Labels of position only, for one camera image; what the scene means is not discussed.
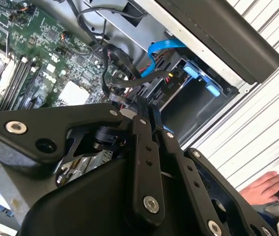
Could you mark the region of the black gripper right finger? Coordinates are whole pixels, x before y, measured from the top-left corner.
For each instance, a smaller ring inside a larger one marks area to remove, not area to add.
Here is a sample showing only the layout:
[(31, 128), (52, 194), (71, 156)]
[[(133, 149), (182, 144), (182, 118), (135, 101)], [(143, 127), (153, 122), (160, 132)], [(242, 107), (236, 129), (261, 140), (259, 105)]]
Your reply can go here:
[(149, 106), (153, 137), (161, 153), (161, 170), (174, 179), (170, 206), (191, 236), (275, 236), (275, 230), (219, 171), (194, 148), (182, 151), (174, 135), (163, 128), (161, 114)]

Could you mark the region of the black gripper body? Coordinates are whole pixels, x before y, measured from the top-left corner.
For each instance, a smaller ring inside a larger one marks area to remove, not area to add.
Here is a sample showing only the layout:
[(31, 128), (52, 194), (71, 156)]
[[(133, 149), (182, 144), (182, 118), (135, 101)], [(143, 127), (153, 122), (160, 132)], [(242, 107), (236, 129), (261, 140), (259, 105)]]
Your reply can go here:
[(192, 209), (173, 178), (163, 175), (165, 219), (139, 225), (128, 215), (126, 160), (113, 160), (39, 199), (27, 213), (21, 236), (201, 236)]

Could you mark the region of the person's right hand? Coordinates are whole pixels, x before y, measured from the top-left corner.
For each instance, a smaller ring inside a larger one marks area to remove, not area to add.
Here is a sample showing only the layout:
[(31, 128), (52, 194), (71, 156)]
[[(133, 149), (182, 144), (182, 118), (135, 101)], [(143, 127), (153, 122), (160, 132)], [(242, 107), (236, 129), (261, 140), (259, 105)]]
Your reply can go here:
[(279, 173), (270, 171), (242, 189), (240, 195), (250, 205), (264, 205), (278, 200)]

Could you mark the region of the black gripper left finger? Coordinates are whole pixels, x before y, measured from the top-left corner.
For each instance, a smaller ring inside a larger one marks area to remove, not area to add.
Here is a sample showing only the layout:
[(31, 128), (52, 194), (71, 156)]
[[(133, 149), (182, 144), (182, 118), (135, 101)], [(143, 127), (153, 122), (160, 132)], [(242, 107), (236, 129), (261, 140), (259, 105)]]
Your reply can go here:
[(92, 171), (59, 185), (61, 164), (102, 150), (113, 152), (110, 161), (126, 160), (132, 167), (128, 215), (139, 225), (162, 224), (164, 195), (150, 105), (145, 99), (137, 104), (133, 118), (107, 103), (0, 112), (0, 193), (21, 225), (39, 199)]

